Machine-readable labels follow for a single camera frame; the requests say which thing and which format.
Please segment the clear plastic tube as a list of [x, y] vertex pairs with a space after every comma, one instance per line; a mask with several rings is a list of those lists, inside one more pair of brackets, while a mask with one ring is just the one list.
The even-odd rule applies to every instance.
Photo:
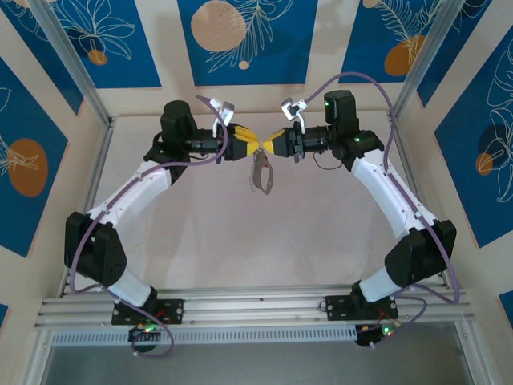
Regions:
[[422, 0], [420, 9], [413, 11], [413, 0], [395, 1], [400, 1], [402, 8], [401, 13], [394, 17], [394, 31], [406, 44], [410, 69], [390, 109], [392, 121], [399, 120], [405, 113], [462, 5], [460, 0]]

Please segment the grey metal shelf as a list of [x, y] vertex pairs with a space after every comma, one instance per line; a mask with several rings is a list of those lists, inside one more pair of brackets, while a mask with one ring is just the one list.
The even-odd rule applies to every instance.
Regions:
[[42, 385], [473, 385], [458, 353], [411, 353], [331, 342], [191, 345], [142, 359], [122, 347], [56, 347]]

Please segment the aluminium side rail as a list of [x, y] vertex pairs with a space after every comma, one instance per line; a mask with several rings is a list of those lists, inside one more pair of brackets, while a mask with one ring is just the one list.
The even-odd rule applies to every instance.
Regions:
[[[111, 138], [114, 133], [115, 124], [116, 124], [116, 117], [111, 118], [110, 123], [108, 127], [106, 128], [106, 131], [103, 134], [103, 138], [101, 141], [101, 144], [99, 146], [99, 150], [96, 153], [95, 162], [93, 164], [93, 168], [91, 170], [90, 176], [89, 176], [89, 182], [87, 185], [87, 191], [84, 198], [84, 202], [82, 204], [81, 209], [79, 211], [81, 213], [86, 213], [89, 209], [94, 207], [96, 195], [99, 188], [99, 183], [101, 181], [101, 176], [103, 174], [103, 168], [106, 162], [108, 150], [111, 144]], [[62, 296], [66, 295], [67, 287], [68, 287], [68, 280], [70, 277], [70, 269], [66, 266], [64, 267], [63, 275], [61, 277], [61, 281], [59, 283], [59, 289], [57, 291], [57, 298], [61, 298]], [[95, 284], [93, 282], [93, 289], [86, 290], [85, 292], [95, 292], [98, 291], [95, 287]]]
[[433, 181], [424, 168], [430, 162], [427, 136], [422, 133], [418, 119], [404, 112], [397, 118], [397, 132], [394, 142], [404, 169], [406, 182], [419, 201], [440, 221], [447, 219], [440, 207], [440, 201], [433, 195]]

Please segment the aluminium corner post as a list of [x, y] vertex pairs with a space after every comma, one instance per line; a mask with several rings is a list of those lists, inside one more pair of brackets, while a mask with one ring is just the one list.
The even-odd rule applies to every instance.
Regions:
[[59, 20], [46, 0], [27, 0], [30, 10], [48, 38], [55, 53], [63, 63], [67, 72], [90, 104], [98, 120], [106, 127], [111, 126], [112, 118], [103, 101], [100, 99], [91, 77], [88, 75], [83, 62], [61, 26]]

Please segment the aluminium front rail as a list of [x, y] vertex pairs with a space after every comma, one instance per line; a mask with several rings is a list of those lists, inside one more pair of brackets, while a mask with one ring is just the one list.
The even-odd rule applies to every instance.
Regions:
[[[161, 290], [160, 298], [184, 300], [183, 326], [304, 326], [327, 323], [318, 308], [328, 295], [350, 292], [347, 285], [277, 286], [248, 289], [211, 288]], [[425, 291], [408, 292], [396, 301], [401, 321], [412, 319], [427, 302], [422, 322], [474, 321], [470, 299], [465, 292], [450, 305]], [[92, 330], [109, 327], [114, 300], [108, 294], [65, 294], [42, 301], [36, 318], [36, 330]]]

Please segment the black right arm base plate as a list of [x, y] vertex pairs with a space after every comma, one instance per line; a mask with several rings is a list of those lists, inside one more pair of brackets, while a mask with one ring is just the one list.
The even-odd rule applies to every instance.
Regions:
[[331, 295], [325, 297], [329, 321], [377, 321], [380, 317], [398, 319], [395, 300], [385, 297], [376, 302], [367, 302], [359, 295]]

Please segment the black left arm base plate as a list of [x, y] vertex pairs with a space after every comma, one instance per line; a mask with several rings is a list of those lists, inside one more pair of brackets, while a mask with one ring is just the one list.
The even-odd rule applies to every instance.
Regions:
[[[165, 325], [179, 325], [182, 323], [184, 314], [184, 300], [156, 299], [152, 300], [150, 305], [143, 309]], [[150, 318], [129, 306], [122, 303], [114, 305], [111, 316], [111, 324], [114, 326], [135, 326], [150, 322]]]

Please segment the aluminium front frame leg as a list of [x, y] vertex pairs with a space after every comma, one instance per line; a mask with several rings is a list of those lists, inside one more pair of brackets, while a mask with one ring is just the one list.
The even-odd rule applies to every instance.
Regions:
[[41, 385], [52, 349], [54, 332], [37, 329], [29, 339], [29, 350], [17, 385]]
[[474, 385], [496, 385], [496, 376], [476, 322], [454, 323]]

